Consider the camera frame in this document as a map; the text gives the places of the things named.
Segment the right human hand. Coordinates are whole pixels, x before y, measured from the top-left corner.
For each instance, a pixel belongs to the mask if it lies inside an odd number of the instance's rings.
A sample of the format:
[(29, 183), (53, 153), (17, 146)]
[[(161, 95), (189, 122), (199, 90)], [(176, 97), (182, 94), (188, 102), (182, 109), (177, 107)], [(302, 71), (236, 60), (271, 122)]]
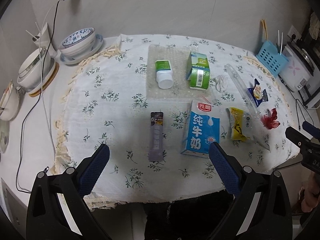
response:
[(319, 205), (319, 174), (311, 172), (301, 203), (302, 212), (309, 213)]

